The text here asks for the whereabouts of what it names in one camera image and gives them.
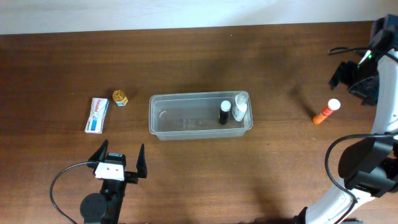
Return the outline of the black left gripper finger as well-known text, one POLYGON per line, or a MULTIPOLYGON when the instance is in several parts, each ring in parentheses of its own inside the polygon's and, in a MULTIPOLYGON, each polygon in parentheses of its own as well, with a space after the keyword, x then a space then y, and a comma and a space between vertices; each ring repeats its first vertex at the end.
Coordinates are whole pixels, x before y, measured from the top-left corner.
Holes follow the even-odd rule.
POLYGON ((100 162, 104 162, 106 152, 108 148, 108 140, 105 139, 102 145, 97 149, 96 152, 88 159, 87 166, 89 168, 96 168, 100 162))
POLYGON ((139 156, 137 158, 136 169, 137 169, 138 178, 142 178, 142 179, 147 178, 147 165, 146 165, 146 159, 145 159, 145 145, 144 144, 141 144, 139 156))

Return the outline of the dark syrup bottle white cap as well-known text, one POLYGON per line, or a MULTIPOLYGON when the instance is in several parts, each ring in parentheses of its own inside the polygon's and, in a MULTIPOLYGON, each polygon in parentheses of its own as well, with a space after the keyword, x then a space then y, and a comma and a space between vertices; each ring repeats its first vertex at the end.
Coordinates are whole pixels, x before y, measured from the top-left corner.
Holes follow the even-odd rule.
POLYGON ((219 111, 219 123, 224 125, 229 120, 229 111, 231 109, 231 103, 228 100, 224 100, 220 104, 220 111, 219 111))

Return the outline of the white plastic bottle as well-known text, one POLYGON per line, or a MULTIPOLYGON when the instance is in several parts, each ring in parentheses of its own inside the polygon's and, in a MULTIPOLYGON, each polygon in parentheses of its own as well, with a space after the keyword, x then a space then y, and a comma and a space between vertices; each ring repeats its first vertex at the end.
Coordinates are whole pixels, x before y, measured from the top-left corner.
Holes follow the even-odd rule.
POLYGON ((233 118, 240 122, 243 120, 244 115, 248 109, 248 94, 246 92, 241 92, 237 94, 234 98, 234 106, 232 110, 233 118))

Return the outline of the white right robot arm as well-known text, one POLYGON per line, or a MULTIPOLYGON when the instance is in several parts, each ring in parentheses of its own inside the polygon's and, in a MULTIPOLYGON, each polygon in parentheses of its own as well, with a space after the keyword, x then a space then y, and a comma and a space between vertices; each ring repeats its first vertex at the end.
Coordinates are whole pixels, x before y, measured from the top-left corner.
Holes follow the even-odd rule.
POLYGON ((397 192, 397 16, 373 22, 367 47, 353 48, 359 63, 342 62, 329 81, 339 83, 376 107, 369 134, 337 139, 326 151, 325 171, 332 187, 292 223, 348 223, 358 207, 386 193, 397 192))

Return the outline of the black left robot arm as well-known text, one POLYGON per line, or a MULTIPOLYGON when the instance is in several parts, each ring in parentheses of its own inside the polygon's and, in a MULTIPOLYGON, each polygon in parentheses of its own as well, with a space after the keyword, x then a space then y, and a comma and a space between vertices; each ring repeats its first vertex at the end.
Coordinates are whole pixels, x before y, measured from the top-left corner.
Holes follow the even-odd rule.
POLYGON ((80 204, 84 223, 117 223, 125 196, 127 184, 137 184, 147 177, 145 147, 141 146, 136 163, 136 171, 126 171, 126 156, 108 152, 108 140, 88 159, 88 167, 93 169, 95 178, 102 180, 98 193, 87 195, 80 204))

